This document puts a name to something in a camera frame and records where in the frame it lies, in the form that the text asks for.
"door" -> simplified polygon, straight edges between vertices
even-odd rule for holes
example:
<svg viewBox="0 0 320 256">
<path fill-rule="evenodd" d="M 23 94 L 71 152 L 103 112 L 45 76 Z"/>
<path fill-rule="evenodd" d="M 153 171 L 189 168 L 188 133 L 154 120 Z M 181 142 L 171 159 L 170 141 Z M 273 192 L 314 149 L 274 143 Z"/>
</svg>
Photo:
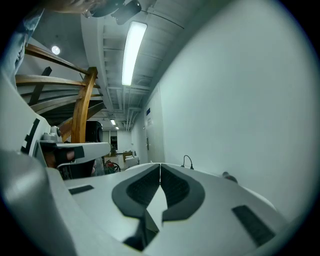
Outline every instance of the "door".
<svg viewBox="0 0 320 256">
<path fill-rule="evenodd" d="M 144 108 L 145 144 L 148 162 L 164 163 L 164 126 L 159 86 L 156 86 Z"/>
</svg>

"black stripe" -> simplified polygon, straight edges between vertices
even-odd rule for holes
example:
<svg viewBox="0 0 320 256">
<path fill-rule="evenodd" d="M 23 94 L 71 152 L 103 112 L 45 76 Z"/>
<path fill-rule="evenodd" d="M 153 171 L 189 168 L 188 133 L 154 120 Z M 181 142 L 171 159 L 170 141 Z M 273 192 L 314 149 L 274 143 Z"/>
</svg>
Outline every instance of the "black stripe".
<svg viewBox="0 0 320 256">
<path fill-rule="evenodd" d="M 79 194 L 79 193 L 86 192 L 86 191 L 93 190 L 93 189 L 94 189 L 93 186 L 85 185 L 85 186 L 70 188 L 69 192 L 71 195 L 75 195 L 75 194 Z"/>
<path fill-rule="evenodd" d="M 26 146 L 22 146 L 21 147 L 21 152 L 25 153 L 25 154 L 29 154 L 29 151 L 30 151 L 30 147 L 31 147 L 31 143 L 32 143 L 32 140 L 35 136 L 35 133 L 36 133 L 36 130 L 37 130 L 37 127 L 38 127 L 38 124 L 40 123 L 40 120 L 38 118 L 36 118 L 33 122 L 33 126 L 31 128 L 31 131 L 30 131 L 30 134 L 26 135 L 25 136 L 25 141 L 26 141 Z"/>
<path fill-rule="evenodd" d="M 248 206 L 237 206 L 232 211 L 258 247 L 275 236 L 275 233 Z"/>
</svg>

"ceiling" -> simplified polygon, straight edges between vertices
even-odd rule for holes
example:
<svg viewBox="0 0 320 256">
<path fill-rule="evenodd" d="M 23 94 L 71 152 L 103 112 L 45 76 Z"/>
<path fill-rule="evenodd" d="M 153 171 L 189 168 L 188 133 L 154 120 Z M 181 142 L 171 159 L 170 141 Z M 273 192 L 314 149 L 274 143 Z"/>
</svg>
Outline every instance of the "ceiling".
<svg viewBox="0 0 320 256">
<path fill-rule="evenodd" d="M 121 130 L 130 130 L 136 116 L 142 111 L 143 102 L 151 93 L 151 82 L 157 73 L 168 50 L 180 33 L 186 28 L 189 21 L 201 9 L 207 0 L 139 0 L 142 11 L 136 14 L 124 25 L 117 25 L 110 15 L 102 17 L 102 29 L 95 40 L 102 41 L 102 47 L 92 47 L 90 50 L 84 43 L 84 31 L 79 14 L 55 13 L 45 11 L 33 37 L 41 44 L 51 49 L 53 44 L 61 48 L 60 57 L 81 67 L 96 66 L 98 77 L 105 77 L 106 82 L 99 85 L 105 87 L 103 102 L 108 108 L 99 111 L 89 120 L 102 123 L 104 130 L 115 129 L 110 119 L 115 119 Z M 134 67 L 131 86 L 122 85 L 122 65 L 126 37 L 130 21 L 147 23 L 137 60 Z M 88 63 L 89 52 L 96 51 L 102 61 Z"/>
</svg>

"wooden railing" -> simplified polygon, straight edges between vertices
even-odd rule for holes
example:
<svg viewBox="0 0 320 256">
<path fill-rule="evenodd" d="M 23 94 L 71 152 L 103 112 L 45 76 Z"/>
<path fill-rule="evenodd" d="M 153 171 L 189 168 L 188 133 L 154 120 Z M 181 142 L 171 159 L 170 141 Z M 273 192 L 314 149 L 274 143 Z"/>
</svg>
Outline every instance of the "wooden railing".
<svg viewBox="0 0 320 256">
<path fill-rule="evenodd" d="M 50 68 L 46 68 L 42 75 L 15 76 L 15 82 L 17 87 L 35 85 L 33 93 L 25 93 L 21 96 L 31 95 L 29 105 L 39 115 L 52 109 L 70 103 L 75 103 L 73 116 L 59 125 L 61 136 L 63 141 L 65 141 L 71 135 L 72 143 L 84 143 L 86 141 L 86 121 L 105 107 L 102 102 L 88 108 L 89 101 L 92 97 L 101 96 L 101 94 L 92 94 L 93 88 L 100 88 L 100 86 L 95 84 L 96 79 L 98 78 L 97 68 L 89 67 L 88 70 L 84 70 L 32 44 L 28 44 L 25 47 L 25 54 L 59 64 L 61 66 L 78 71 L 85 75 L 83 81 L 74 81 L 58 77 L 51 77 L 49 76 L 49 74 L 52 70 Z M 48 100 L 38 103 L 38 99 L 41 93 L 75 91 L 71 89 L 42 91 L 44 85 L 76 86 L 80 87 L 80 90 L 77 91 L 77 94 L 69 94 L 66 96 L 54 97 L 51 99 L 49 98 Z"/>
</svg>

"fluorescent light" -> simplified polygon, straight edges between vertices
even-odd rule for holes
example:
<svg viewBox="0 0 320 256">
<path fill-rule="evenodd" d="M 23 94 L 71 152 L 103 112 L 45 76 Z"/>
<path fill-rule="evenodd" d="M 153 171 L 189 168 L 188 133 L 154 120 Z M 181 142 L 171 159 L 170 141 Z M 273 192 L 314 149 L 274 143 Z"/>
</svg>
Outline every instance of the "fluorescent light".
<svg viewBox="0 0 320 256">
<path fill-rule="evenodd" d="M 58 55 L 60 53 L 60 49 L 58 46 L 53 46 L 51 51 L 55 54 Z"/>
<path fill-rule="evenodd" d="M 147 24 L 136 21 L 130 23 L 123 55 L 122 85 L 124 86 L 131 85 L 139 48 L 146 29 Z"/>
</svg>

